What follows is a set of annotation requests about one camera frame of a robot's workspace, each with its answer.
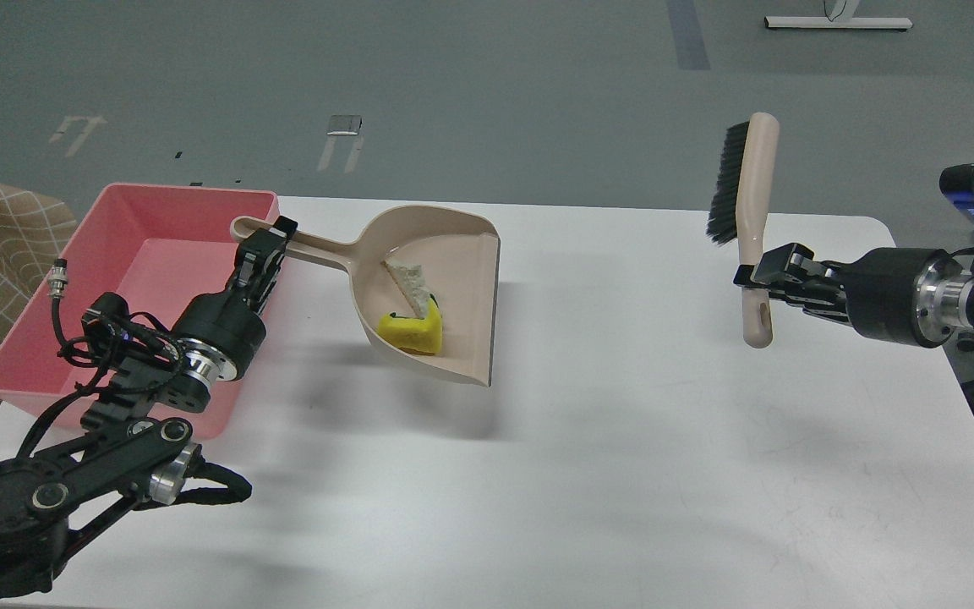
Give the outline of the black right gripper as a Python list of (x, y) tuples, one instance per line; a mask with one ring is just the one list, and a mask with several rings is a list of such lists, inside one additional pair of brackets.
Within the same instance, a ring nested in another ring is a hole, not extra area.
[(769, 299), (879, 342), (934, 349), (971, 328), (974, 278), (946, 250), (876, 248), (843, 266), (842, 281), (838, 270), (789, 243), (738, 266), (735, 285), (768, 290)]

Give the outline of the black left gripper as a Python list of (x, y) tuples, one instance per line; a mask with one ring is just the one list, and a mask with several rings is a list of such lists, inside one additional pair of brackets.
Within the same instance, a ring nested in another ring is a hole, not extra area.
[(260, 315), (298, 223), (278, 217), (237, 247), (229, 292), (200, 294), (187, 304), (172, 335), (184, 347), (187, 374), (202, 382), (239, 381), (266, 339)]

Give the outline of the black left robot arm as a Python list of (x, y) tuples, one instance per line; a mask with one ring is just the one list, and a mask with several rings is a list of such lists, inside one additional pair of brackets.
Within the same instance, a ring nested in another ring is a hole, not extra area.
[(17, 453), (0, 460), (0, 599), (50, 592), (67, 562), (128, 513), (251, 497), (246, 478), (204, 458), (188, 420), (151, 410), (202, 412), (214, 384), (246, 374), (297, 226), (281, 217), (251, 228), (225, 288), (194, 297), (173, 327), (107, 292), (86, 309), (82, 335), (67, 339), (59, 315), (67, 262), (54, 262), (47, 285), (58, 354), (93, 375), (47, 406)]

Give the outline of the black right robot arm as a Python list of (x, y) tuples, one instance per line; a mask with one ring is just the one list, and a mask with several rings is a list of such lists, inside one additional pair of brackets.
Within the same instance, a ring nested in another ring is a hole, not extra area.
[[(946, 168), (938, 187), (974, 222), (974, 163)], [(935, 349), (960, 329), (974, 332), (974, 246), (961, 253), (876, 248), (843, 263), (815, 260), (807, 247), (789, 243), (742, 263), (734, 282), (878, 342)]]

